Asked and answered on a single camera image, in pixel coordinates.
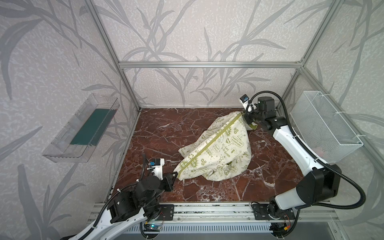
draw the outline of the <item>green trim strip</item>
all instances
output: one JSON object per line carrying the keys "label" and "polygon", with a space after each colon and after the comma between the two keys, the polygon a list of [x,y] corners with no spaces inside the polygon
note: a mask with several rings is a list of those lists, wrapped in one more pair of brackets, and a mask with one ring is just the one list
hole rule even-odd
{"label": "green trim strip", "polygon": [[239,113],[236,115],[235,118],[232,119],[232,121],[230,121],[228,123],[228,125],[226,125],[211,141],[209,141],[209,143],[207,145],[205,145],[205,147],[203,147],[203,149],[200,150],[200,152],[198,152],[196,154],[196,156],[194,156],[188,163],[187,165],[185,165],[183,168],[181,168],[181,170],[179,171],[179,174],[177,177],[180,177],[181,173],[184,171],[184,169],[186,169],[186,167],[189,166],[189,164],[191,164],[191,162],[193,160],[195,160],[198,156],[200,156],[209,146],[211,146],[212,143],[214,143],[230,126],[232,126],[235,121],[241,116],[243,115],[243,113]]}

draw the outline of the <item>red marble tabletop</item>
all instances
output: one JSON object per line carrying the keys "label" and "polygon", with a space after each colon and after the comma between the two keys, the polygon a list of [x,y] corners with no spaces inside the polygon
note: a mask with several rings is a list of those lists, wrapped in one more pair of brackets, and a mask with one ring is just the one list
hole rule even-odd
{"label": "red marble tabletop", "polygon": [[[115,189],[139,178],[142,153],[148,159],[164,158],[163,172],[172,172],[183,159],[178,149],[195,142],[219,116],[234,108],[143,109],[125,156]],[[248,131],[252,159],[240,175],[220,182],[199,176],[176,180],[173,192],[165,192],[161,202],[268,201],[290,190],[303,175],[283,146],[260,127]]]}

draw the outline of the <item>wall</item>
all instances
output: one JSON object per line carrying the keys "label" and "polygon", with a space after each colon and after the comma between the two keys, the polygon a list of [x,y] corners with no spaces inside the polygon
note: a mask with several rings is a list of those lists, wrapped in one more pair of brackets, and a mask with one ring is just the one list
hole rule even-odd
{"label": "wall", "polygon": [[[119,61],[299,61],[331,0],[94,1]],[[143,107],[239,106],[294,69],[125,69]]]}
{"label": "wall", "polygon": [[[137,112],[83,5],[0,1],[0,239],[54,239],[105,199]],[[120,108],[88,163],[41,154],[90,93]]]}
{"label": "wall", "polygon": [[[381,154],[384,154],[384,111],[381,106],[384,101],[383,15],[384,1],[344,1],[305,66]],[[362,207],[336,210],[348,237],[351,240],[382,239],[383,176],[362,149],[342,159],[338,166],[367,194]],[[346,205],[358,198],[357,191],[346,181],[341,181],[338,196],[331,201]]]}

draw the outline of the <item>cloth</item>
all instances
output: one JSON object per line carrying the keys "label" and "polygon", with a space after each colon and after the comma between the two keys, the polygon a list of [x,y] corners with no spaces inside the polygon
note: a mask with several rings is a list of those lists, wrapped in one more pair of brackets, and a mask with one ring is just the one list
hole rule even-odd
{"label": "cloth", "polygon": [[180,180],[203,175],[221,181],[245,171],[251,161],[251,146],[242,112],[217,118],[197,142],[179,149],[184,157],[174,171]]}

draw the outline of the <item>white wire mesh basket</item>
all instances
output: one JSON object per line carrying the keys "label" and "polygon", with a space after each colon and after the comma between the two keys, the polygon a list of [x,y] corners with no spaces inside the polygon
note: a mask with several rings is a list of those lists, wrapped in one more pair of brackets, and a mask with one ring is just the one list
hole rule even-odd
{"label": "white wire mesh basket", "polygon": [[337,162],[363,143],[320,91],[304,91],[291,117],[310,148],[327,162]]}

